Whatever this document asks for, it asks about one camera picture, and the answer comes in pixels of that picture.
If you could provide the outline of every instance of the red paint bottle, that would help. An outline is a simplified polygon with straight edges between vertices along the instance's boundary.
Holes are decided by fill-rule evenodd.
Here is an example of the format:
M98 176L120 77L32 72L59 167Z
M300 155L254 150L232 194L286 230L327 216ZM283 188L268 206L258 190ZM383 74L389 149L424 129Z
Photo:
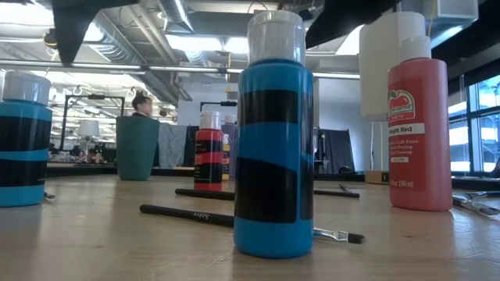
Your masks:
M196 132L195 189L222 190L223 139L218 112L202 112Z
M446 63L430 58L430 39L403 41L404 60L388 73L389 181L395 207L452 207Z

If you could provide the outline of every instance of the blue paint bottle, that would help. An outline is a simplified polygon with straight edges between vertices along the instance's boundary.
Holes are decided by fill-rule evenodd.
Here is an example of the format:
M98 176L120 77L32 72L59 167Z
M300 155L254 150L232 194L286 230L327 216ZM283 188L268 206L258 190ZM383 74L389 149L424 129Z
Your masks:
M35 205L44 197L52 111L51 83L10 71L0 102L0 207Z
M313 245L313 75L300 16L262 12L248 24L240 75L234 243L263 258Z

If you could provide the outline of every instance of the lamp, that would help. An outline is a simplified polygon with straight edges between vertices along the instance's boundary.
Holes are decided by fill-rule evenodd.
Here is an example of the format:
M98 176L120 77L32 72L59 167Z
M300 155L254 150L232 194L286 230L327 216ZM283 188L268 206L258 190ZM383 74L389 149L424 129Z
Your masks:
M99 137L99 121L81 120L77 134L86 140L85 155L88 157L88 143L92 137Z

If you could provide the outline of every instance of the pink bottle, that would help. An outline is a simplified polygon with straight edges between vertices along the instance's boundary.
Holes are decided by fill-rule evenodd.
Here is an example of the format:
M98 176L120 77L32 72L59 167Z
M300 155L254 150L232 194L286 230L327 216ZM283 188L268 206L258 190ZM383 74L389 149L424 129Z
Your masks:
M395 207L452 207L446 63L430 58L429 37L403 41L388 74L389 181Z

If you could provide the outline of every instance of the metal frame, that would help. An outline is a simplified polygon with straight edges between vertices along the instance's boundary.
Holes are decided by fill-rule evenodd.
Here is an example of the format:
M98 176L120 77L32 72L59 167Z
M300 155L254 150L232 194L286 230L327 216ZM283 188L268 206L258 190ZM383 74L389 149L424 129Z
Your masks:
M71 108L70 106L68 106L70 99L71 98L78 98L78 99L91 98L93 96L94 95L91 95L91 94L82 94L82 95L70 94L70 95L66 96L66 100L64 101L64 113L62 115L61 143L59 144L60 151L64 150L64 138L66 137L66 121L67 121L67 117L68 117L68 110ZM104 96L104 99L106 99L106 98L109 98L109 99L118 98L122 101L122 106L120 109L120 116L123 116L123 112L125 110L125 98L124 97L106 97L106 96Z
M101 71L127 71L129 74L134 72L143 73L144 71L167 71L167 72L183 72L183 73L219 73L219 74L239 74L244 69L227 68L227 67L194 67L194 66L146 66L146 65L120 65L106 63L84 63L75 62L70 65L63 65L61 62L48 61L29 61L29 60L12 60L0 59L0 66L17 66L21 68L42 68L42 69L64 69L63 71L74 71L75 69L92 69ZM359 80L357 73L318 73L313 72L312 75L316 78L327 79L346 79Z

